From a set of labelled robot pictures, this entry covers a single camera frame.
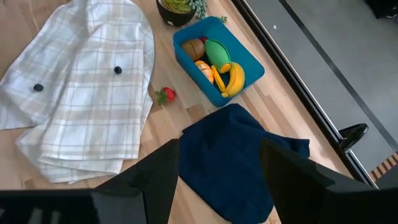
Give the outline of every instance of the plaid cloth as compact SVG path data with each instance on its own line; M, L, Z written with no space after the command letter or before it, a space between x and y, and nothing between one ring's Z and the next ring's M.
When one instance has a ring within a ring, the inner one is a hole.
M138 6L73 0L1 80L0 129L34 127L17 145L51 182L118 174L123 159L138 157L153 65L152 30Z

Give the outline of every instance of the toy banana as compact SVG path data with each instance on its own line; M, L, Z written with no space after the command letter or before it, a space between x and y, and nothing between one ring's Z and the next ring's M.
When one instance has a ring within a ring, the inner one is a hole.
M229 83L228 86L225 87L223 80L220 77L216 67L214 65L211 66L213 71L214 80L221 91L221 95L225 98L232 97L238 94L244 87L245 76L242 66L240 64L232 62L231 70L229 71Z

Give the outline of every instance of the brown toy fruit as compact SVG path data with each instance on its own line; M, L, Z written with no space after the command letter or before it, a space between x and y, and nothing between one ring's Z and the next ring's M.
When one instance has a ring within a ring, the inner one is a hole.
M181 48L193 61L199 60L205 54L205 44L200 39L187 40Z

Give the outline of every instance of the gray floor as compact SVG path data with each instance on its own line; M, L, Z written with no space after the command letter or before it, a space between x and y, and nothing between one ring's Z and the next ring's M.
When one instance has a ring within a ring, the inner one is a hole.
M366 123L353 148L370 172L393 148L279 0L246 0L337 129ZM398 141L398 24L377 20L363 0L287 0L377 119Z

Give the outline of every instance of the dark bowl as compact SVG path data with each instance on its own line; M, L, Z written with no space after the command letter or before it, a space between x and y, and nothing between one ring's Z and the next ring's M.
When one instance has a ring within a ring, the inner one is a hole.
M161 0L155 0L157 9L159 10L160 16L162 16L163 20L171 25L171 26L182 26L187 24L189 21L191 21L192 17L195 15L195 10L192 10L188 13L185 14L179 14L176 12L172 12L165 7L159 2Z

